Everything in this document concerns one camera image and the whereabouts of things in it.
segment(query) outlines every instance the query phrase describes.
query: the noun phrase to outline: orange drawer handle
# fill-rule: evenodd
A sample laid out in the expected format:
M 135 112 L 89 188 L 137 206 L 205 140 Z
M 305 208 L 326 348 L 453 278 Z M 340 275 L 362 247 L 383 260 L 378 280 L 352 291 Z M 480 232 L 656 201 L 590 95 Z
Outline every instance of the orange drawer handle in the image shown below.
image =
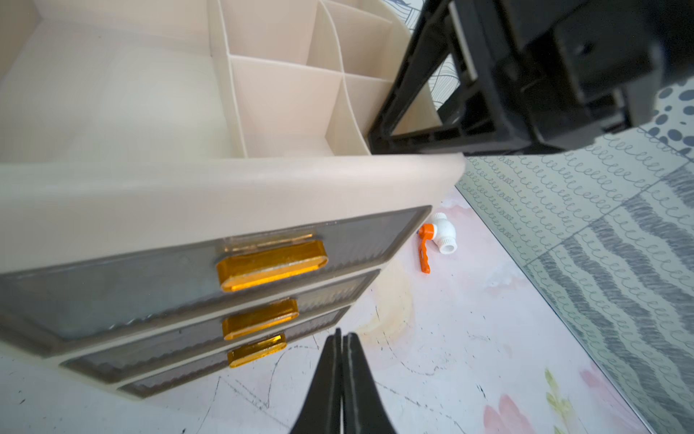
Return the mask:
M 291 321 L 299 316 L 296 300 L 286 299 L 251 312 L 240 313 L 221 323 L 224 339 L 232 340 Z
M 230 256 L 217 264 L 221 289 L 226 292 L 245 290 L 263 283 L 312 272 L 328 263 L 323 242 L 302 244 Z
M 269 339 L 256 342 L 255 344 L 244 345 L 241 348 L 233 349 L 226 355 L 230 368 L 236 368 L 246 363 L 253 362 L 259 358 L 282 351 L 287 348 L 287 340 L 284 334 L 280 334 Z

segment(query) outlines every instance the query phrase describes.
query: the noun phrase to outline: drawer front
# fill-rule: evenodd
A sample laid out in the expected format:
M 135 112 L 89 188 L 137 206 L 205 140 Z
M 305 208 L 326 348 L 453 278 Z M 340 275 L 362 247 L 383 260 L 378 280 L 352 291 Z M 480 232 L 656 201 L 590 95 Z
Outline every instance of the drawer front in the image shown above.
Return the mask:
M 133 253 L 0 276 L 0 333 L 26 350 L 60 353 L 234 306 L 262 294 L 315 283 L 389 260 L 430 212 L 412 208 L 171 249 Z M 320 241 L 318 269 L 234 292 L 221 290 L 217 265 L 287 240 Z
M 300 321 L 302 315 L 311 315 L 318 310 L 331 309 L 344 303 L 354 302 L 377 275 L 378 270 L 375 270 L 293 296 L 291 299 L 296 301 L 299 311 L 299 316 L 294 322 Z M 258 308 L 252 308 L 246 312 L 258 310 Z M 237 315 L 222 315 L 120 347 L 88 354 L 66 362 L 65 366 L 93 376 L 105 383 L 116 383 L 125 378 L 194 357 L 197 354 L 214 351 L 230 344 L 229 340 L 224 339 L 223 322 L 234 316 Z M 267 333 L 267 330 L 261 330 L 255 332 L 254 335 L 266 335 Z
M 342 315 L 347 312 L 347 309 L 348 308 L 342 308 L 302 324 L 287 328 L 283 331 L 286 342 L 293 342 L 325 328 L 334 326 L 340 318 L 342 318 Z M 194 362 L 170 369 L 169 371 L 135 381 L 134 383 L 121 387 L 120 390 L 141 398 L 150 397 L 154 394 L 164 392 L 165 390 L 172 389 L 195 380 L 196 378 L 228 367 L 228 352 L 229 351 L 221 351 L 212 356 L 201 358 L 200 360 L 195 360 Z

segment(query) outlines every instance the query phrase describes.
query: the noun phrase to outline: orange valve handle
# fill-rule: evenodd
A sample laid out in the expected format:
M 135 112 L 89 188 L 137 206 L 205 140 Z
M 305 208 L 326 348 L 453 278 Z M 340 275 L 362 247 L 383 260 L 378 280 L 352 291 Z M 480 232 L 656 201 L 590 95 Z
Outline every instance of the orange valve handle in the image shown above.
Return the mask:
M 429 256 L 427 256 L 427 240 L 434 239 L 434 225 L 423 224 L 419 228 L 419 237 L 422 239 L 422 244 L 419 246 L 419 265 L 422 267 L 423 273 L 429 274 L 431 269 L 429 268 Z

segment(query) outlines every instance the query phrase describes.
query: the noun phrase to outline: black metal frame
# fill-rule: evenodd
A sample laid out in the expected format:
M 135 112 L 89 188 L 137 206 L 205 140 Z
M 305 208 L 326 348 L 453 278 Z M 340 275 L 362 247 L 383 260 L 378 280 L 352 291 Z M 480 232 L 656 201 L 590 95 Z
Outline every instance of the black metal frame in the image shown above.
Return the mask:
M 371 152 L 556 153 L 650 121 L 694 73 L 688 0 L 428 0 L 368 139 Z M 393 135 L 450 54 L 441 126 Z

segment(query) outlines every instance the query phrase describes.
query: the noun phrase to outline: pink flower pattern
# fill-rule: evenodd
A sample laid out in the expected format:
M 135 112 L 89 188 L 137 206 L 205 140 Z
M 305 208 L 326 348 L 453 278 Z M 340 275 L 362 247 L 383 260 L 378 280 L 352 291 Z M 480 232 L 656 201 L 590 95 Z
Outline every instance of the pink flower pattern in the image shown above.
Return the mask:
M 508 395 L 499 399 L 499 412 L 491 407 L 484 408 L 485 434 L 536 434 L 527 418 Z

